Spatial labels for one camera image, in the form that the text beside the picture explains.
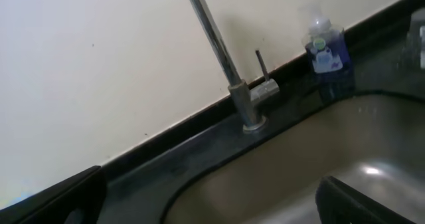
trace sink basin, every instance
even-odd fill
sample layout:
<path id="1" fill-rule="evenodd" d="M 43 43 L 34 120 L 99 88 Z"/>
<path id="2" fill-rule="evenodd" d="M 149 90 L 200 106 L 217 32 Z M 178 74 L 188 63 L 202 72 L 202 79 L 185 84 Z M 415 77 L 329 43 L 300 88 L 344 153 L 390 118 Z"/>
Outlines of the sink basin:
<path id="1" fill-rule="evenodd" d="M 425 105 L 337 102 L 188 187 L 165 223 L 321 223 L 314 194 L 325 175 L 425 223 Z"/>

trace sink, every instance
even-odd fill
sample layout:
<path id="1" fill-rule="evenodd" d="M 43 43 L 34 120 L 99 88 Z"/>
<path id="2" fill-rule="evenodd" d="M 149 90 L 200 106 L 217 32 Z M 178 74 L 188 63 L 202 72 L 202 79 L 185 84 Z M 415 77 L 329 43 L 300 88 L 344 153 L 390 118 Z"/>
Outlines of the sink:
<path id="1" fill-rule="evenodd" d="M 325 175 L 425 223 L 425 105 L 337 102 L 189 186 L 164 222 L 321 223 L 314 194 Z"/>

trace black countertop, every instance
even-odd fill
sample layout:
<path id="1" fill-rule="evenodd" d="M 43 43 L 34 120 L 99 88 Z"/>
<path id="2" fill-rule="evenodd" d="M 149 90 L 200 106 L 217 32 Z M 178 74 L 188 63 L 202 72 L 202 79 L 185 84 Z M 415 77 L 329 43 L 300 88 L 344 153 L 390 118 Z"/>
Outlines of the black countertop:
<path id="1" fill-rule="evenodd" d="M 409 23 L 401 17 L 351 45 L 351 78 L 321 84 L 310 73 L 279 83 L 281 98 L 263 108 L 268 125 L 259 132 L 244 134 L 233 114 L 111 181 L 98 223 L 162 222 L 191 183 L 339 100 L 366 94 L 425 100 L 425 70 L 404 58 Z"/>

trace black object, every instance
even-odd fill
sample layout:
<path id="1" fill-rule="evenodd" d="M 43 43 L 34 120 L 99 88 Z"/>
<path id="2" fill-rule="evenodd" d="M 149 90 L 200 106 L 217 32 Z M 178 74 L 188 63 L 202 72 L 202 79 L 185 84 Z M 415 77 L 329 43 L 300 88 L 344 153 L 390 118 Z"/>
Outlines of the black object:
<path id="1" fill-rule="evenodd" d="M 100 166 L 91 167 L 0 211 L 0 223 L 96 223 L 106 196 Z"/>
<path id="2" fill-rule="evenodd" d="M 315 198 L 322 224 L 414 224 L 332 176 L 321 180 Z"/>

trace soap bottle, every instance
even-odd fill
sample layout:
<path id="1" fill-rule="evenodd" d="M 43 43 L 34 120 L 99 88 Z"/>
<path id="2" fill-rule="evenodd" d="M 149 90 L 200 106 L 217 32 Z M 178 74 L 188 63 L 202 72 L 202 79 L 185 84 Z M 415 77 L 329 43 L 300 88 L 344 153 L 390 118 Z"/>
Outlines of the soap bottle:
<path id="1" fill-rule="evenodd" d="M 309 5 L 300 11 L 308 24 L 308 34 L 302 39 L 302 43 L 319 81 L 338 81 L 352 75 L 353 66 L 343 28 L 332 25 L 322 15 L 319 5 Z"/>

